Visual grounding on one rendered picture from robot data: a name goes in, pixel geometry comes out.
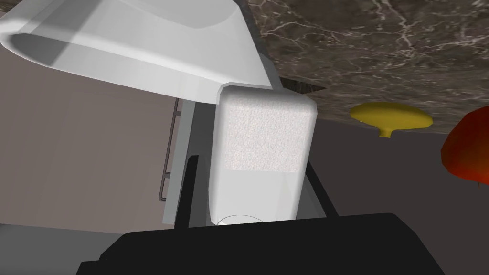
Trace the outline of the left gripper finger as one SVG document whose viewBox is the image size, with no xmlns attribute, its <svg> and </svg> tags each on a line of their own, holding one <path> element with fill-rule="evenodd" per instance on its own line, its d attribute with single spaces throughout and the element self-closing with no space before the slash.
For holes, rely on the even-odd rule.
<svg viewBox="0 0 489 275">
<path fill-rule="evenodd" d="M 316 103 L 286 89 L 223 90 L 213 126 L 211 222 L 295 219 L 316 119 Z"/>
</svg>

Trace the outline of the yellow mushroom-shaped object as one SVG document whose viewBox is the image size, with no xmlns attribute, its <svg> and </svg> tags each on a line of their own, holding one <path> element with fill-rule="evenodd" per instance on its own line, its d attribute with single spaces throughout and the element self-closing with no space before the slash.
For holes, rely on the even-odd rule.
<svg viewBox="0 0 489 275">
<path fill-rule="evenodd" d="M 393 131 L 428 128 L 432 117 L 425 111 L 395 102 L 367 102 L 354 106 L 350 116 L 379 130 L 379 136 L 390 138 Z"/>
</svg>

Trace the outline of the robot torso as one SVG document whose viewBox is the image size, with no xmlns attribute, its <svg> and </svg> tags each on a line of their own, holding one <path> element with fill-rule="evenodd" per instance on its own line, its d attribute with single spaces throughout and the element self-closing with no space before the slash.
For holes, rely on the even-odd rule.
<svg viewBox="0 0 489 275">
<path fill-rule="evenodd" d="M 39 65 L 217 104 L 227 86 L 271 89 L 234 0 L 22 0 L 0 44 Z"/>
</svg>

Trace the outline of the brown cupboard door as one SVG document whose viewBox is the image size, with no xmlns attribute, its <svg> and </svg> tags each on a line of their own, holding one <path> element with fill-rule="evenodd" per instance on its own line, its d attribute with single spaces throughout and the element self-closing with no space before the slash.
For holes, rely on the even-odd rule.
<svg viewBox="0 0 489 275">
<path fill-rule="evenodd" d="M 0 41 L 18 32 L 0 13 Z M 0 44 L 0 224 L 168 229 L 175 98 L 58 71 Z"/>
</svg>

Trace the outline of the red apple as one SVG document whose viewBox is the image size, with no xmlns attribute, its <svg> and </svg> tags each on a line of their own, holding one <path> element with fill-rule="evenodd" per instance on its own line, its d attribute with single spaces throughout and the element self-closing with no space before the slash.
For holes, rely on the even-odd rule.
<svg viewBox="0 0 489 275">
<path fill-rule="evenodd" d="M 489 106 L 467 113 L 448 134 L 440 155 L 449 173 L 489 186 Z"/>
</svg>

